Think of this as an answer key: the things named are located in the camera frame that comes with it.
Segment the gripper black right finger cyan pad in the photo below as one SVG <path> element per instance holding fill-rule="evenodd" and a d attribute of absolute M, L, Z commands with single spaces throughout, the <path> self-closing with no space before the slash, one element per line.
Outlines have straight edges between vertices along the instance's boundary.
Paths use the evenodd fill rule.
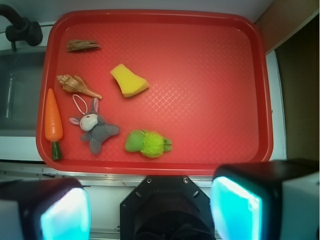
<path fill-rule="evenodd" d="M 210 209 L 223 240 L 317 240 L 320 164 L 308 159 L 223 164 Z"/>

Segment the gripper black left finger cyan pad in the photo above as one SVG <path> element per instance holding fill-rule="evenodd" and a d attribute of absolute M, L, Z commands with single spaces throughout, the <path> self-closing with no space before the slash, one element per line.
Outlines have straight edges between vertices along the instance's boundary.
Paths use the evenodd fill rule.
<path fill-rule="evenodd" d="M 2 240 L 87 240 L 89 195 L 75 178 L 0 183 Z"/>

